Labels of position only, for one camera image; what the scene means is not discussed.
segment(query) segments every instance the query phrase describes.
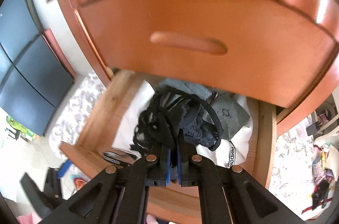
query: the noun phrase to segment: floor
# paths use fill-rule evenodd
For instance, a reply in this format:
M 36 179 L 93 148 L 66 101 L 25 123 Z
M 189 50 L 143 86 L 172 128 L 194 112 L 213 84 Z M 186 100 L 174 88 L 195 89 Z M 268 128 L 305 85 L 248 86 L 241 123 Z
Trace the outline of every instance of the floor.
M 15 142 L 13 149 L 13 153 L 15 153 L 13 154 L 13 160 L 15 162 L 11 162 L 9 164 L 9 167 L 13 168 L 13 166 L 15 166 L 15 169 L 11 169 L 9 173 L 13 173 L 11 180 L 13 181 L 13 188 L 16 188 L 16 202 L 8 200 L 7 204 L 16 217 L 33 211 L 30 202 L 19 184 L 19 180 L 23 173 L 27 172 L 37 186 L 42 190 L 48 167 L 58 168 L 63 163 L 63 160 L 56 157 L 50 149 L 48 136 L 63 108 L 66 106 L 69 98 L 78 88 L 83 79 L 84 76 L 77 76 L 75 78 L 74 85 L 66 94 L 51 119 L 46 129 L 45 137 L 39 137 L 30 143 L 25 142 L 23 139 L 19 139 Z M 24 155 L 24 157 L 18 158 L 18 156 L 16 156 L 17 154 Z M 68 199 L 74 190 L 73 181 L 71 180 L 71 172 L 72 170 L 68 171 L 61 180 L 61 188 L 64 199 Z

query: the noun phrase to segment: black cloth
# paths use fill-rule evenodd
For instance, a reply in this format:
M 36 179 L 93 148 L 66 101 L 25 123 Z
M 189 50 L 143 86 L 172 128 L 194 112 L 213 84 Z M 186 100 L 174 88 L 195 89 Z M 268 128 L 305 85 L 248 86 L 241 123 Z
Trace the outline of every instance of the black cloth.
M 179 97 L 166 105 L 172 94 Z M 203 120 L 205 111 L 214 124 Z M 149 154 L 153 144 L 158 143 L 174 151 L 181 129 L 186 142 L 195 146 L 201 144 L 211 151 L 217 149 L 224 134 L 220 120 L 208 102 L 194 94 L 167 86 L 155 92 L 147 110 L 140 114 L 131 149 L 144 156 Z

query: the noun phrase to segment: drawer handle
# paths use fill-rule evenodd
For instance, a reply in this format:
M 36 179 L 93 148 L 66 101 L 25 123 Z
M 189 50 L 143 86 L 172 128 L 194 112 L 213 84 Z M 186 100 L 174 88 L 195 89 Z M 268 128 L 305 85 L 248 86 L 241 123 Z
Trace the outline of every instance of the drawer handle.
M 174 32 L 154 32 L 150 41 L 165 46 L 205 52 L 213 55 L 225 55 L 227 47 L 219 40 L 213 38 L 197 38 Z

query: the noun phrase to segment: cabinet door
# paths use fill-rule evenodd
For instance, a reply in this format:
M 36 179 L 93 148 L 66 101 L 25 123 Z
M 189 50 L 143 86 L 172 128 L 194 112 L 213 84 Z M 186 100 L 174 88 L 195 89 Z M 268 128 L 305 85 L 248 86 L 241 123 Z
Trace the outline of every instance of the cabinet door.
M 0 47 L 0 83 L 4 79 L 7 71 L 11 67 L 11 62 L 6 56 L 5 52 L 3 49 Z
M 0 7 L 0 42 L 12 61 L 38 34 L 24 0 L 4 0 Z
M 16 67 L 28 82 L 54 106 L 73 83 L 72 77 L 40 36 L 23 54 Z
M 285 108 L 313 88 L 337 45 L 274 0 L 93 0 L 78 14 L 107 66 Z
M 16 121 L 41 136 L 55 110 L 15 68 L 1 90 L 0 107 Z

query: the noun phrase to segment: drawer front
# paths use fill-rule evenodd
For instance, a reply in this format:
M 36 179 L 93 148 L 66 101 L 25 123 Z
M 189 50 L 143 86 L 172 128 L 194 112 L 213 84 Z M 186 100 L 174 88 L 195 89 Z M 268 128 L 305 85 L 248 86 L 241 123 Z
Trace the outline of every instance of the drawer front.
M 282 107 L 307 91 L 335 45 L 306 17 L 273 0 L 94 0 L 79 15 L 110 67 L 193 81 Z M 227 52 L 155 44 L 154 32 L 197 42 L 217 39 Z
M 0 93 L 0 107 L 23 126 L 43 136 L 55 107 L 12 69 Z

